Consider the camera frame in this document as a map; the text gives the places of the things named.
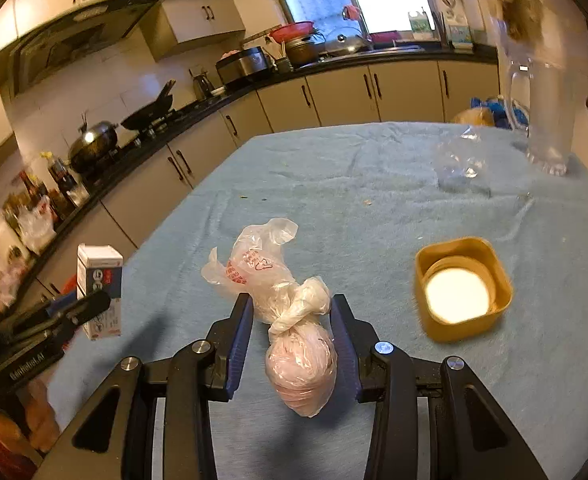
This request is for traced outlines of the person's left hand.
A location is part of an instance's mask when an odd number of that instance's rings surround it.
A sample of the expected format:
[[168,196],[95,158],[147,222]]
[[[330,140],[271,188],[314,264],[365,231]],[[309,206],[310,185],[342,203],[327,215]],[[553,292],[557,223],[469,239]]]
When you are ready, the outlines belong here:
[[60,435],[54,408],[47,397],[47,383],[41,378],[33,379],[19,393],[24,409],[29,434],[26,436],[6,414],[0,411],[0,443],[9,452],[31,460],[36,452],[48,452]]

